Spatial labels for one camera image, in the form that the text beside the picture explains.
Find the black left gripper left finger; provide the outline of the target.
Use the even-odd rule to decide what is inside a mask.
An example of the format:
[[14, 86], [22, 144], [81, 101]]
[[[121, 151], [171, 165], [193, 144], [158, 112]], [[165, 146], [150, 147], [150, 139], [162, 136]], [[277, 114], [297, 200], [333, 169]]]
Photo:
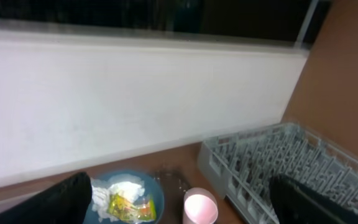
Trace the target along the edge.
[[0, 224], [82, 224], [91, 198], [91, 179], [78, 172], [0, 213]]

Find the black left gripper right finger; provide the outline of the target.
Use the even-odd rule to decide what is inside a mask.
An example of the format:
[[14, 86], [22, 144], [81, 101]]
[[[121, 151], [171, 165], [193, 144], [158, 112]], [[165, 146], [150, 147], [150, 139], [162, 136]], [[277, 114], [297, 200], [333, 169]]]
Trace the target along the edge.
[[280, 224], [358, 224], [358, 215], [286, 175], [269, 180], [272, 207]]

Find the pink plastic cup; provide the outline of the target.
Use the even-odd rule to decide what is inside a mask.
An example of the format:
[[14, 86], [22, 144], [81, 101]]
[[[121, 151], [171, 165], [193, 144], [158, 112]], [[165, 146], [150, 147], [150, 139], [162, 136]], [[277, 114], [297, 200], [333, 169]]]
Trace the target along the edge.
[[183, 224], [214, 224], [218, 219], [215, 197], [199, 187], [186, 191], [183, 201]]

